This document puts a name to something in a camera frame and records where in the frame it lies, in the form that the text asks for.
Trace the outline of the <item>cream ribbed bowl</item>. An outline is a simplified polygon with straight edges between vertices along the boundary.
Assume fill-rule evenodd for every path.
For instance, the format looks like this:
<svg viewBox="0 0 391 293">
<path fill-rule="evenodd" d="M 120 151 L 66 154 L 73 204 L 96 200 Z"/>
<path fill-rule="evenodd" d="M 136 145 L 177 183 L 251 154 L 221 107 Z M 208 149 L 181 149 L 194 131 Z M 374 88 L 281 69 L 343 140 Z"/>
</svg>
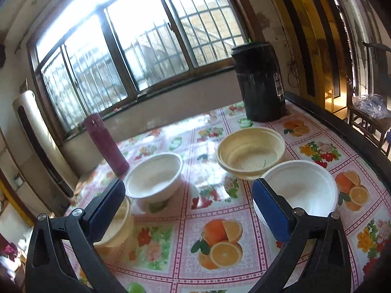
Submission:
<svg viewBox="0 0 391 293">
<path fill-rule="evenodd" d="M 266 128 L 245 128 L 224 138 L 217 150 L 218 164 L 241 179 L 255 180 L 282 161 L 284 138 Z"/>
<path fill-rule="evenodd" d="M 118 247 L 130 236 L 134 221 L 130 209 L 131 200 L 126 196 L 101 241 L 93 244 L 95 248 Z"/>
</svg>

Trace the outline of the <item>white paper bowl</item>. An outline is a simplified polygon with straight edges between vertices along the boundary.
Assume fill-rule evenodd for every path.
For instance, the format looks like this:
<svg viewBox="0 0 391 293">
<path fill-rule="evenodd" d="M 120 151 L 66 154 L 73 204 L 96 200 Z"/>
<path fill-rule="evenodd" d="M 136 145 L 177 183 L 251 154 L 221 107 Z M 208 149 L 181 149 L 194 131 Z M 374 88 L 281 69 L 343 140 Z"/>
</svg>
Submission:
<svg viewBox="0 0 391 293">
<path fill-rule="evenodd" d="M 303 208 L 309 215 L 327 217 L 337 208 L 337 184 L 332 175 L 316 163 L 286 161 L 269 169 L 262 178 L 292 208 Z"/>
<path fill-rule="evenodd" d="M 171 152 L 146 158 L 124 178 L 126 195 L 147 203 L 169 199 L 181 185 L 183 166 L 182 157 Z"/>
</svg>

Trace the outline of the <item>white tower air conditioner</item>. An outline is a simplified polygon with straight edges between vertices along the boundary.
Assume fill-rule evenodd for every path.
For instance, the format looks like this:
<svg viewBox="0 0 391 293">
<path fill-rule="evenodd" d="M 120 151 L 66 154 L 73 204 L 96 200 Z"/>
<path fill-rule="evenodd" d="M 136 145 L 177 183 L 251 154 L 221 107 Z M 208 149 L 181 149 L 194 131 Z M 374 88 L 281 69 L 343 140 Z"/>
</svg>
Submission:
<svg viewBox="0 0 391 293">
<path fill-rule="evenodd" d="M 73 197 L 78 178 L 54 141 L 33 91 L 22 92 L 14 100 L 13 108 L 32 149 L 48 174 L 67 197 Z"/>
</svg>

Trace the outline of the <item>floral fruit tablecloth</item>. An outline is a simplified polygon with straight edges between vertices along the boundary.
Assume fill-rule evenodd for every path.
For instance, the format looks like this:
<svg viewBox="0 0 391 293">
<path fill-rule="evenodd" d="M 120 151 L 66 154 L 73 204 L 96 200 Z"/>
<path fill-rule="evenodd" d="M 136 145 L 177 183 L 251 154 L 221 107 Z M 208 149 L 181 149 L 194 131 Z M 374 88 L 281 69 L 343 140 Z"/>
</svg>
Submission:
<svg viewBox="0 0 391 293">
<path fill-rule="evenodd" d="M 127 291 L 247 292 L 265 273 L 282 243 L 257 218 L 250 183 L 215 159 L 223 138 L 253 126 L 236 103 L 119 143 L 131 166 L 160 152 L 184 161 L 174 196 L 145 208 L 133 205 L 129 238 L 99 251 Z M 312 161 L 336 180 L 351 284 L 358 287 L 390 245 L 390 184 L 346 137 L 293 103 L 269 128 L 284 138 L 285 159 Z"/>
</svg>

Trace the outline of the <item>magenta thermos bottle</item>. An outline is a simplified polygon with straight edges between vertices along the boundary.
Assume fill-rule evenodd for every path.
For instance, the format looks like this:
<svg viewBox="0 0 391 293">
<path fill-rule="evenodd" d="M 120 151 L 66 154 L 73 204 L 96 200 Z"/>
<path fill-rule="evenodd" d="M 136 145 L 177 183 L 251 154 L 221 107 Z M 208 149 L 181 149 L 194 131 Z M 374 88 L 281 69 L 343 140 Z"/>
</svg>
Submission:
<svg viewBox="0 0 391 293">
<path fill-rule="evenodd" d="M 118 178 L 121 178 L 129 170 L 129 164 L 105 127 L 100 115 L 98 113 L 89 115 L 84 120 L 84 126 L 109 167 Z"/>
</svg>

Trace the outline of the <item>clear plastic bag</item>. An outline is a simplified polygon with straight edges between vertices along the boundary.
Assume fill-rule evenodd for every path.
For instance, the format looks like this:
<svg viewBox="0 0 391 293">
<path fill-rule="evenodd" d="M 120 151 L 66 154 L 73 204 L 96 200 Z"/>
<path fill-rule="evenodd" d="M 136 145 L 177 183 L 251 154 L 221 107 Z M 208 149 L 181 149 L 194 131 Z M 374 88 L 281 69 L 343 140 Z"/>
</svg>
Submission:
<svg viewBox="0 0 391 293">
<path fill-rule="evenodd" d="M 378 94 L 364 94 L 352 98 L 353 106 L 372 118 L 381 120 L 390 117 L 384 99 Z"/>
</svg>

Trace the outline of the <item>black cylindrical container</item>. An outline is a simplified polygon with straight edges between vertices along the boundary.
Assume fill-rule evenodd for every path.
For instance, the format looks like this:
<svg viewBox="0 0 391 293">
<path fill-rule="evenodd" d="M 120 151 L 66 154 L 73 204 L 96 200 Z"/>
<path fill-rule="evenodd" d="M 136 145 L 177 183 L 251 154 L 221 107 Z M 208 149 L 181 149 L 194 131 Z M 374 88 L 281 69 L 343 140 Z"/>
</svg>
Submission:
<svg viewBox="0 0 391 293">
<path fill-rule="evenodd" d="M 272 122 L 286 112 L 285 92 L 275 50 L 269 42 L 249 42 L 231 56 L 249 120 Z"/>
</svg>

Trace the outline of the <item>dark wooden chair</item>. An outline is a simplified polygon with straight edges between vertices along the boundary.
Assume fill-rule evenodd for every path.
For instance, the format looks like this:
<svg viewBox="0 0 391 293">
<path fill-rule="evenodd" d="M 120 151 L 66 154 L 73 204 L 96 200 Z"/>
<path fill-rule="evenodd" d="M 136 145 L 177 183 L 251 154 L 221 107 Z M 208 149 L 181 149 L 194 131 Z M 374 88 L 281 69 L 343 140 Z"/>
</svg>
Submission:
<svg viewBox="0 0 391 293">
<path fill-rule="evenodd" d="M 390 73 L 388 71 L 390 65 L 387 59 L 390 47 L 373 42 L 362 42 L 362 45 L 367 54 L 368 82 L 379 86 L 378 89 L 382 93 L 378 95 L 384 99 L 386 104 L 386 98 L 390 97 Z M 385 156 L 390 156 L 390 117 L 378 120 L 356 109 L 352 98 L 363 94 L 358 94 L 352 81 L 348 82 L 347 90 L 348 124 L 358 129 Z"/>
</svg>

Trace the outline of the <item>barred window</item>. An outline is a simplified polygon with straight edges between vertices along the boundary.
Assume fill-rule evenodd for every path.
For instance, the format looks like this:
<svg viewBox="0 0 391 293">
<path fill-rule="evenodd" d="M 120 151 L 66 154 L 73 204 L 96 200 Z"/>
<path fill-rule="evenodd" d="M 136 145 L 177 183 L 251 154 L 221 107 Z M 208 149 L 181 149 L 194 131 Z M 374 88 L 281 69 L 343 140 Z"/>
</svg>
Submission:
<svg viewBox="0 0 391 293">
<path fill-rule="evenodd" d="M 231 65 L 250 40 L 234 0 L 68 0 L 29 44 L 56 134 Z"/>
</svg>

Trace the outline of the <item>wooden wall shelf unit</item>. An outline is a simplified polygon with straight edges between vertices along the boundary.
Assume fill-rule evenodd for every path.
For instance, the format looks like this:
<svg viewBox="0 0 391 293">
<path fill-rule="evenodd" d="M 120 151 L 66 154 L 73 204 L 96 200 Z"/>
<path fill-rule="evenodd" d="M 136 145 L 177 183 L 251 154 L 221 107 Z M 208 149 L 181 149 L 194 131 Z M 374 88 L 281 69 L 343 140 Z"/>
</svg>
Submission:
<svg viewBox="0 0 391 293">
<path fill-rule="evenodd" d="M 23 178 L 21 169 L 17 165 L 15 158 L 13 157 L 12 153 L 9 150 L 9 146 L 6 142 L 3 131 L 1 131 L 1 144 L 3 145 L 3 147 L 1 148 L 1 155 L 3 155 L 4 150 L 9 153 L 14 166 L 17 168 L 18 174 L 20 174 L 21 177 Z M 36 220 L 36 216 L 31 212 L 28 206 L 22 201 L 22 199 L 17 194 L 17 191 L 13 189 L 8 178 L 6 178 L 3 170 L 1 170 L 1 190 L 4 193 L 5 197 L 8 199 L 9 203 L 13 206 L 13 208 L 18 212 L 18 214 L 24 220 L 24 222 L 29 226 L 33 227 Z"/>
</svg>

